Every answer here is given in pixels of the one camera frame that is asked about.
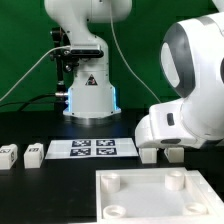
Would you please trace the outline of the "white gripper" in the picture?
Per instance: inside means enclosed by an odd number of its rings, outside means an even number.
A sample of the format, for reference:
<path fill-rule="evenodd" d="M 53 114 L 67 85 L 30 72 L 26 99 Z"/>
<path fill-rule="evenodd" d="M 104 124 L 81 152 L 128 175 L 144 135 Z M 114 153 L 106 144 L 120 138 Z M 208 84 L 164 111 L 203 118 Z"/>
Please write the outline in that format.
<path fill-rule="evenodd" d="M 206 139 L 196 136 L 183 123 L 181 109 L 184 100 L 178 99 L 153 105 L 135 129 L 136 146 L 143 148 L 201 148 Z"/>

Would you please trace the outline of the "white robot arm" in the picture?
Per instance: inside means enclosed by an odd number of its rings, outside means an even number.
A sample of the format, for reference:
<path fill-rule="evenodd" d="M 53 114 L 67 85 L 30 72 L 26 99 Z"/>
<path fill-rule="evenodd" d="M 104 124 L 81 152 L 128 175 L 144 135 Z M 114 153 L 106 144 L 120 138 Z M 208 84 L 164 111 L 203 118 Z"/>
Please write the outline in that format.
<path fill-rule="evenodd" d="M 224 139 L 224 0 L 212 0 L 215 14 L 173 24 L 160 51 L 164 75 L 180 96 L 156 104 L 135 129 L 136 146 L 201 147 Z M 125 19 L 132 0 L 44 0 L 48 15 L 66 35 L 62 56 L 74 72 L 66 116 L 104 119 L 120 112 L 109 82 L 108 46 L 87 28 Z"/>

